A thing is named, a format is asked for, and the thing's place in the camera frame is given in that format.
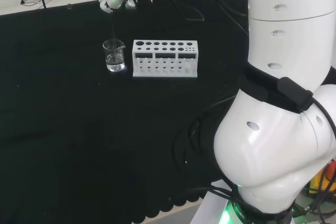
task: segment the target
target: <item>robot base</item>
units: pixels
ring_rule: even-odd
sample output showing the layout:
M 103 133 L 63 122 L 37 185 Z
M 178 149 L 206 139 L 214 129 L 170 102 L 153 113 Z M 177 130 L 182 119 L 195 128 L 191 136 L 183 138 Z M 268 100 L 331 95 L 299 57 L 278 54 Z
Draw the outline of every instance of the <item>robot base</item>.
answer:
M 238 208 L 234 208 L 231 201 L 228 202 L 225 211 L 222 214 L 219 224 L 258 224 L 258 222 L 247 222 L 246 216 L 242 211 L 239 211 Z M 293 218 L 288 218 L 287 220 L 276 220 L 259 223 L 269 223 L 269 224 L 295 224 Z

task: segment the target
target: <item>hole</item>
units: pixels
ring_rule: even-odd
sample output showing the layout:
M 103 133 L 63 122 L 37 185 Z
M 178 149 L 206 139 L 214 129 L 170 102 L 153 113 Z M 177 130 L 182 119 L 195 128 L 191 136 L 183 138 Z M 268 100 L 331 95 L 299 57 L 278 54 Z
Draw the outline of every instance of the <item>hole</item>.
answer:
M 259 125 L 253 122 L 247 122 L 247 126 L 249 126 L 254 131 L 259 131 Z
M 270 64 L 267 64 L 267 66 L 273 70 L 280 70 L 282 68 L 282 66 L 278 63 L 270 63 Z
M 323 126 L 323 121 L 322 121 L 321 117 L 319 117 L 318 115 L 316 116 L 316 121 L 319 124 L 319 126 Z
M 153 58 L 153 54 L 151 52 L 136 52 L 136 58 Z

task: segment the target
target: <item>cable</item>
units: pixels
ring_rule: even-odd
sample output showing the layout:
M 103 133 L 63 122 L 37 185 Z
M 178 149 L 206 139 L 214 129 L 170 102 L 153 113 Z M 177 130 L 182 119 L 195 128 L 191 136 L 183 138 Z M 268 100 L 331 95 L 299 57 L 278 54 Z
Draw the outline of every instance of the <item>cable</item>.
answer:
M 306 190 L 306 191 L 317 191 L 317 192 L 324 192 L 325 190 L 319 190 L 319 189 L 315 189 L 315 188 L 310 188 L 310 187 L 307 187 L 307 188 L 304 188 L 302 190 Z M 329 191 L 328 194 L 332 194 L 332 195 L 336 195 L 336 191 Z
M 324 114 L 324 116 L 327 118 L 329 124 L 330 124 L 330 127 L 334 133 L 334 136 L 336 138 L 336 126 L 335 126 L 335 123 L 334 121 L 332 120 L 331 116 L 329 115 L 329 113 L 326 111 L 326 109 L 322 106 L 321 103 L 319 103 L 314 97 L 312 97 L 312 100 L 313 100 L 313 103 L 319 108 L 319 110 Z M 322 221 L 323 224 L 326 224 L 326 221 L 324 220 L 324 217 L 322 215 L 322 212 L 321 212 L 321 204 L 329 197 L 329 190 L 331 188 L 331 186 L 333 185 L 333 183 L 336 181 L 336 171 L 334 172 L 334 174 L 332 175 L 332 178 L 330 179 L 325 191 L 322 193 L 322 196 L 321 198 L 319 199 L 318 201 L 318 204 L 317 204 L 317 209 L 318 209 L 318 213 L 319 213 L 319 216 L 320 216 L 320 219 Z
M 187 18 L 187 17 L 185 17 L 185 16 L 183 15 L 183 13 L 181 12 L 181 10 L 179 9 L 179 7 L 178 7 L 176 1 L 175 1 L 175 0 L 171 0 L 171 2 L 172 2 L 172 4 L 173 4 L 175 10 L 177 11 L 177 13 L 178 13 L 184 20 L 189 21 L 189 22 L 203 22 L 203 21 L 205 20 L 204 15 L 203 15 L 198 9 L 196 9 L 195 7 L 192 7 L 192 6 L 188 6 L 188 5 L 186 5 L 186 4 L 183 4 L 184 6 L 187 6 L 188 8 L 193 9 L 194 11 L 196 11 L 196 12 L 200 15 L 201 18 Z
M 243 205 L 244 207 L 246 207 L 246 208 L 248 208 L 248 209 L 250 209 L 254 212 L 261 213 L 261 211 L 258 208 L 254 207 L 254 206 L 251 206 L 250 204 L 235 198 L 234 195 L 232 195 L 229 190 L 224 189 L 224 188 L 211 186 L 211 187 L 197 187 L 197 188 L 192 188 L 192 189 L 187 190 L 187 192 L 191 192 L 191 193 L 194 192 L 194 191 L 209 191 L 210 193 L 218 195 L 218 196 L 220 196 L 222 198 L 225 198 L 227 200 L 230 200 L 234 203 L 237 203 L 239 205 Z
M 217 1 L 218 7 L 221 9 L 223 13 L 225 13 L 226 16 L 228 16 L 245 34 L 247 37 L 249 37 L 248 32 L 243 29 L 243 27 L 236 21 L 228 12 L 227 10 L 221 5 L 220 0 L 215 0 Z

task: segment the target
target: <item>mounting hole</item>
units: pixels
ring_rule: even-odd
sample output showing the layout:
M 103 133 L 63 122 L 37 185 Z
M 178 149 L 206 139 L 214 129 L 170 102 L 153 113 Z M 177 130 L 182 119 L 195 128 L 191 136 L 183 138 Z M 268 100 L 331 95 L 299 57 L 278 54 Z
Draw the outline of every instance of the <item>mounting hole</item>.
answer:
M 254 130 L 254 131 L 259 131 L 259 125 L 253 122 L 246 122 L 247 126 L 250 127 L 250 129 Z
M 318 115 L 316 116 L 316 121 L 319 124 L 319 126 L 323 126 L 323 121 L 322 121 L 321 117 L 319 117 Z
M 267 64 L 267 66 L 273 70 L 280 70 L 282 68 L 282 66 L 278 63 L 270 63 L 270 64 Z

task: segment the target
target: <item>black strap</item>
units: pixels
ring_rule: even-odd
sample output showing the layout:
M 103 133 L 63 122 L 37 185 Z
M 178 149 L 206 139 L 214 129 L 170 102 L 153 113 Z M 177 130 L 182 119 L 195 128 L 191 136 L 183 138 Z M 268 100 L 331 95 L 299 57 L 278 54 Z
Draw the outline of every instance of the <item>black strap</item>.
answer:
M 294 113 L 302 113 L 313 104 L 312 92 L 305 90 L 288 77 L 278 79 L 250 63 L 246 65 L 240 89 L 258 101 Z
M 239 204 L 231 201 L 234 212 L 242 223 L 247 224 L 290 224 L 292 221 L 292 207 L 293 204 L 278 214 L 258 214 L 256 212 L 243 209 Z

